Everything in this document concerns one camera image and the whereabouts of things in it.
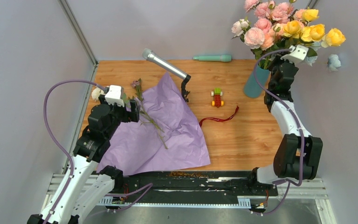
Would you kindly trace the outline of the peach orange flower stem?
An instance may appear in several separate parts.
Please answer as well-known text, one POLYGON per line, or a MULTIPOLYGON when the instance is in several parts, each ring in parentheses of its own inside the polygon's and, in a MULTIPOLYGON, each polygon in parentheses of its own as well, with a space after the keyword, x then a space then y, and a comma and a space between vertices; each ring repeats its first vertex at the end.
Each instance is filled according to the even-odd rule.
POLYGON ((306 20, 303 18, 303 13, 306 11, 306 9, 298 9, 293 13, 293 18, 296 21, 306 22, 306 20))

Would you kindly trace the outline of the white flower stem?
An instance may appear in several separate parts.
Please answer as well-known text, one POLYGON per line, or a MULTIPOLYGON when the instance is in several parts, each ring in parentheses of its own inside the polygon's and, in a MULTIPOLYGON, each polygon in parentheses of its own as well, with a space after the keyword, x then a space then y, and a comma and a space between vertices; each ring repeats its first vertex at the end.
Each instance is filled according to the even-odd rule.
POLYGON ((91 98, 94 100, 94 101, 98 101, 99 100, 99 97, 101 95, 105 95, 106 93, 104 92, 104 90, 96 87, 92 93, 91 93, 91 98))

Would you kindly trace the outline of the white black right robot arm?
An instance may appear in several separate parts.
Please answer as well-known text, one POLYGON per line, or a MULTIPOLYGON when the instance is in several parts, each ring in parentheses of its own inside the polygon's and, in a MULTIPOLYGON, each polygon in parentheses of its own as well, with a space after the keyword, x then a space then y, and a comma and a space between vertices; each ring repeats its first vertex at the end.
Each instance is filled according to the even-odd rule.
POLYGON ((321 138, 306 130, 294 108, 290 88, 298 68, 288 60, 276 58, 268 70, 271 76, 264 103, 280 127, 282 141, 271 165, 252 170, 247 187, 254 195, 281 183, 300 186, 304 180, 313 180, 323 148, 321 138))

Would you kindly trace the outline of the pale pink flower stem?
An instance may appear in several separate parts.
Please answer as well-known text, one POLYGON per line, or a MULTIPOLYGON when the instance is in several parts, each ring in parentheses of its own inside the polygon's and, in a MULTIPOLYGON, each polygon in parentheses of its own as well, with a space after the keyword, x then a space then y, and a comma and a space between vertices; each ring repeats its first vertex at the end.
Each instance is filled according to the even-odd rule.
POLYGON ((239 38, 245 45, 247 45, 254 54, 255 59, 259 59, 262 55, 262 45, 266 40, 266 35, 260 28, 251 27, 250 21, 239 19, 231 27, 231 33, 234 38, 239 38))

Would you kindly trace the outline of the dark red printed ribbon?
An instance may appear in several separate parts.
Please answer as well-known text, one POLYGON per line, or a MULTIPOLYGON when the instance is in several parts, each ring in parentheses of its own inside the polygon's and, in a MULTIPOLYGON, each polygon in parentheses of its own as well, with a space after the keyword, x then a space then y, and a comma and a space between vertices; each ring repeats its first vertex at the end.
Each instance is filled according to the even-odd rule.
POLYGON ((235 115, 237 114, 238 110, 239 110, 239 106, 236 106, 236 109, 234 111, 234 113, 229 116, 228 118, 226 119, 223 119, 223 118, 216 118, 216 117, 206 117, 206 118, 202 118, 200 121, 199 121, 199 126, 202 126, 203 122, 204 121, 207 121, 207 120, 211 120, 211 121, 215 121, 215 122, 226 122, 226 121, 230 121, 231 119, 233 119, 235 117, 235 115))

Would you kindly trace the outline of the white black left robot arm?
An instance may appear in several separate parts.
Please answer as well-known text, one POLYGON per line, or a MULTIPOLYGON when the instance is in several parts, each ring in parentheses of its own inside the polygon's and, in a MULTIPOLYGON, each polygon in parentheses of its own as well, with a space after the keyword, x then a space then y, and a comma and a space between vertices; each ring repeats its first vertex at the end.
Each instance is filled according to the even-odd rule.
POLYGON ((106 166, 86 192, 82 189, 89 176, 110 147, 110 140, 121 123, 138 122, 140 106, 129 100, 125 105, 108 104, 104 100, 91 109, 88 125, 77 140, 71 159, 73 163, 53 198, 40 214, 31 215, 29 224, 81 224, 96 204, 110 191, 124 188, 122 170, 106 166))

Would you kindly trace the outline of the mauve purple flower stem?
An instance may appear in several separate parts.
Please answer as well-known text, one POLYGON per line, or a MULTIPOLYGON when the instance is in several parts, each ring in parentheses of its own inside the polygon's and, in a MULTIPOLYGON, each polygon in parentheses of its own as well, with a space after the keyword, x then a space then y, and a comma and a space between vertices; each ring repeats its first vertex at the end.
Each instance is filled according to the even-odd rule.
POLYGON ((163 134, 165 133, 163 131, 163 129, 159 126, 159 124, 157 123, 157 121, 151 116, 149 115, 149 113, 146 111, 145 108, 145 98, 143 96, 143 87, 142 87, 142 79, 138 79, 138 80, 134 80, 131 83, 131 87, 135 90, 135 94, 136 97, 138 99, 138 102, 140 104, 140 114, 142 115, 143 118, 145 118, 147 121, 146 122, 142 122, 142 124, 153 124, 157 133, 158 133, 158 137, 160 138, 160 141, 162 142, 164 148, 167 150, 168 146, 164 140, 164 136, 163 134))

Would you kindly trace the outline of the purple pink wrapping paper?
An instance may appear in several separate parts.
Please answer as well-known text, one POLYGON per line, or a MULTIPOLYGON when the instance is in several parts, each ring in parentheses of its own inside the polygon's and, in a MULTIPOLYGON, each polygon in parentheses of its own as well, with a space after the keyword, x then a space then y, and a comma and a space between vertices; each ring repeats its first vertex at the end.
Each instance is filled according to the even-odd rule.
POLYGON ((110 140, 97 172, 106 166, 134 175, 209 165, 210 157, 198 120, 165 73, 158 84, 144 91, 146 112, 163 133, 141 117, 138 123, 121 123, 110 140))

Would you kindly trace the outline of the yellow flower stem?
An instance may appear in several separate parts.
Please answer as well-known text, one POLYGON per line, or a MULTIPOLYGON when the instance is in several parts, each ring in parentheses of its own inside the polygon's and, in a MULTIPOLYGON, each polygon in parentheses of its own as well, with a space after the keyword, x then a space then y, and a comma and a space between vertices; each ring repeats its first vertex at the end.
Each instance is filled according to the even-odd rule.
POLYGON ((296 21, 292 14, 292 20, 287 22, 283 28, 283 36, 290 41, 291 45, 310 46, 314 42, 319 42, 323 48, 328 48, 339 47, 346 41, 345 35, 338 28, 326 31, 324 24, 311 24, 319 18, 317 9, 306 9, 303 18, 306 22, 296 21))

